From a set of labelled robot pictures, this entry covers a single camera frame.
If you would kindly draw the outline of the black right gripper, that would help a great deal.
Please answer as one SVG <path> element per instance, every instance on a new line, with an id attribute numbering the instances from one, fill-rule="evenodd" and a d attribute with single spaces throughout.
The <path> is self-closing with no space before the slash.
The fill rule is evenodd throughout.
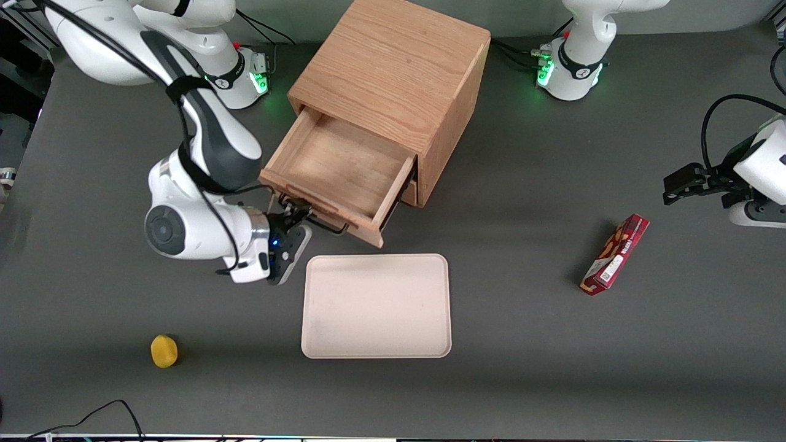
<path id="1" fill-rule="evenodd" d="M 269 283 L 285 283 L 307 247 L 307 226 L 311 207 L 302 198 L 279 198 L 282 213 L 268 215 Z"/>

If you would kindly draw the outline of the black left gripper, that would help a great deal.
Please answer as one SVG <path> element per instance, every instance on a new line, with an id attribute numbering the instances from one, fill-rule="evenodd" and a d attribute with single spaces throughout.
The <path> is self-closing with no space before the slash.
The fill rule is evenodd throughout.
<path id="1" fill-rule="evenodd" d="M 747 154 L 752 153 L 753 144 L 752 140 L 743 140 L 730 149 L 718 165 L 713 166 L 707 141 L 702 140 L 700 151 L 706 170 L 700 163 L 693 162 L 668 174 L 663 179 L 663 204 L 671 205 L 697 193 L 700 193 L 700 196 L 721 193 L 724 209 L 729 209 L 736 203 L 759 199 L 752 185 L 734 170 Z"/>

